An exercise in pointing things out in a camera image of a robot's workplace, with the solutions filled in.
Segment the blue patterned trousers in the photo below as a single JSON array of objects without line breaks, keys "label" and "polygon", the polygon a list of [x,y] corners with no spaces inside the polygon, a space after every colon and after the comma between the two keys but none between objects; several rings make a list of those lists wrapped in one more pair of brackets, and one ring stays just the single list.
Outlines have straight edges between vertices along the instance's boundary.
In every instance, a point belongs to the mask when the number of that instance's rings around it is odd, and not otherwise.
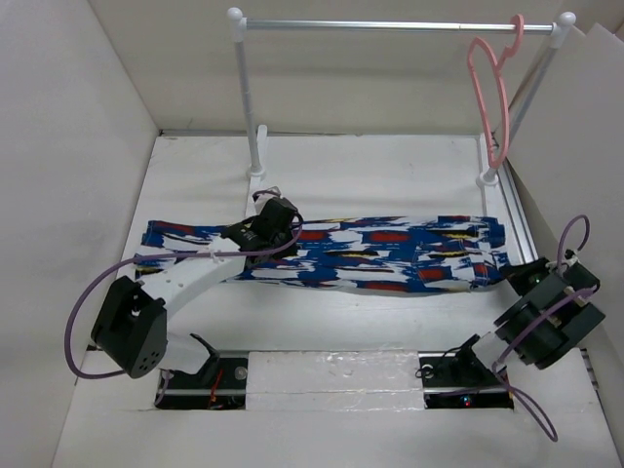
[{"label": "blue patterned trousers", "polygon": [[399,294],[469,292],[502,280],[505,227],[495,217],[369,216],[305,222],[296,255],[240,281]]}]

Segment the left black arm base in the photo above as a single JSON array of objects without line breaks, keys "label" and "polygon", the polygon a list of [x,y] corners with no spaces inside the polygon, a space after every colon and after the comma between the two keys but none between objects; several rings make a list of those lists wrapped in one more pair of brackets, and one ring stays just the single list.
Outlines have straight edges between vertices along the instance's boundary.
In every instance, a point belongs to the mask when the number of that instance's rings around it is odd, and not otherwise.
[{"label": "left black arm base", "polygon": [[154,407],[158,410],[244,410],[250,353],[221,353],[196,333],[189,338],[205,352],[204,365],[194,374],[162,370]]}]

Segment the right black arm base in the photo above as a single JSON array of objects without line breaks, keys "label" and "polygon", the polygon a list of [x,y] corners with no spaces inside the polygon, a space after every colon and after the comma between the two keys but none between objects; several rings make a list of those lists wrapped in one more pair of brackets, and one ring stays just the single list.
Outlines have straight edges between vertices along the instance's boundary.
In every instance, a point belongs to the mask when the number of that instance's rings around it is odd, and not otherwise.
[{"label": "right black arm base", "polygon": [[510,393],[475,354],[480,338],[474,334],[446,351],[418,353],[414,376],[422,383],[427,410],[514,408]]}]

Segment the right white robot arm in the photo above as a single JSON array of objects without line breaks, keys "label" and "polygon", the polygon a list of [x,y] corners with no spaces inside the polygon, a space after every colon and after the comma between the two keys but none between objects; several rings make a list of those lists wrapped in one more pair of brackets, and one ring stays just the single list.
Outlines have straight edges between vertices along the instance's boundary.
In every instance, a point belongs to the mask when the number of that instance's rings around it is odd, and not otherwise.
[{"label": "right white robot arm", "polygon": [[461,383],[504,369],[512,355],[545,370],[605,318],[591,302],[601,281],[578,262],[559,271],[542,257],[504,266],[501,274],[519,299],[493,322],[493,331],[475,336],[469,350],[450,360],[450,371]]}]

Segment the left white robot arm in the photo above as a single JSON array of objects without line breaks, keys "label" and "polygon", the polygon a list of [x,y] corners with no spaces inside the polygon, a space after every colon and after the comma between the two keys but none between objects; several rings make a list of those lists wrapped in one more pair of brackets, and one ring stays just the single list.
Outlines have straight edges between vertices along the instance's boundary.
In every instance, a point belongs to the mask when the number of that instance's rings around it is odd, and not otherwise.
[{"label": "left white robot arm", "polygon": [[135,281],[127,276],[108,289],[92,341],[132,379],[151,371],[184,374],[196,386],[211,384],[218,352],[201,336],[177,336],[168,322],[209,288],[265,263],[294,255],[303,219],[286,198],[270,197],[260,212],[223,229],[201,250],[177,253],[176,263]]}]

